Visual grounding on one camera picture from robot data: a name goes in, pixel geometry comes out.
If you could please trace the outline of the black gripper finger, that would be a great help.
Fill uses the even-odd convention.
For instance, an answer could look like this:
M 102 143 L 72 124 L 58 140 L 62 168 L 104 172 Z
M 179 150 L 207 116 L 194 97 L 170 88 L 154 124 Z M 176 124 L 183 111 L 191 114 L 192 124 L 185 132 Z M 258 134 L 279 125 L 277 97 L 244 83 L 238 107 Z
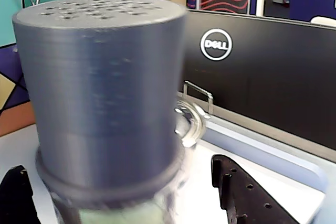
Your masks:
M 296 224 L 286 211 L 233 159 L 215 154 L 211 159 L 212 186 L 218 189 L 220 207 L 228 223 Z
M 1 224 L 39 223 L 27 170 L 18 165 L 1 181 Z

